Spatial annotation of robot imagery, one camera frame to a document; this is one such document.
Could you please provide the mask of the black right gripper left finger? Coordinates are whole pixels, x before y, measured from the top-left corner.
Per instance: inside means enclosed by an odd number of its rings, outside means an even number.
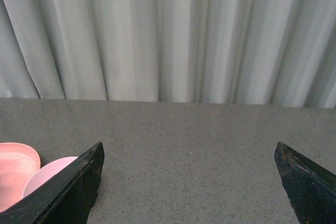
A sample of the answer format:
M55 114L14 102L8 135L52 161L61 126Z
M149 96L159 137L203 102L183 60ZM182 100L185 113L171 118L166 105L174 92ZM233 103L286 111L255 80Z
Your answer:
M104 164L98 142L28 196L1 213L1 223L86 223Z

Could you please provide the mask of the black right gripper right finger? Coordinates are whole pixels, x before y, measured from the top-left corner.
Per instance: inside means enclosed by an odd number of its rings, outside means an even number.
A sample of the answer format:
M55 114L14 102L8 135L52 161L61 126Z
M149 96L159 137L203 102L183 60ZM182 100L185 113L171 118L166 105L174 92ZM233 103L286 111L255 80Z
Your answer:
M335 174L282 142L274 159L299 223L335 223Z

